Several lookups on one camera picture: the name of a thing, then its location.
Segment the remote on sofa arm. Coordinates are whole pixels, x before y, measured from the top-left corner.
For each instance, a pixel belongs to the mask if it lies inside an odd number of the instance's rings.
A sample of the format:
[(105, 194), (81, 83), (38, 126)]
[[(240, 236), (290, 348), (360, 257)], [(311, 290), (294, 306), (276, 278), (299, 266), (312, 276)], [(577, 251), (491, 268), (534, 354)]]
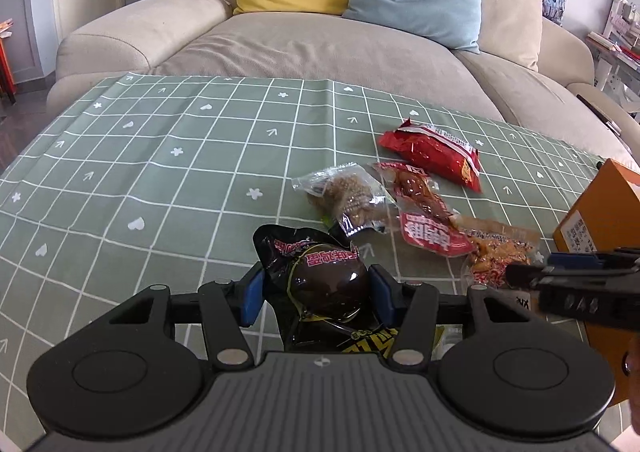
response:
[(622, 136), (622, 131), (620, 130), (620, 126), (618, 126), (614, 120), (610, 120), (608, 116), (605, 116), (598, 108), (592, 105), (586, 98), (584, 98), (581, 94), (578, 94), (577, 99), (582, 102), (587, 108), (590, 109), (591, 112), (600, 120), (601, 123), (604, 123), (605, 126), (608, 127), (616, 137), (620, 138)]

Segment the person's right hand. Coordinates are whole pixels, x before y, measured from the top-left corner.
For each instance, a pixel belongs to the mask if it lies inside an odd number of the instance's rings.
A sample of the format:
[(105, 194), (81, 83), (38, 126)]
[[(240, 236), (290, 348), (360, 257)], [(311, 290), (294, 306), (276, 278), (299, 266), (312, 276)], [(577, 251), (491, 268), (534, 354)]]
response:
[(631, 426), (634, 432), (640, 434), (640, 364), (639, 349), (629, 349), (626, 353), (624, 371), (628, 376), (629, 383), (629, 406), (631, 414)]

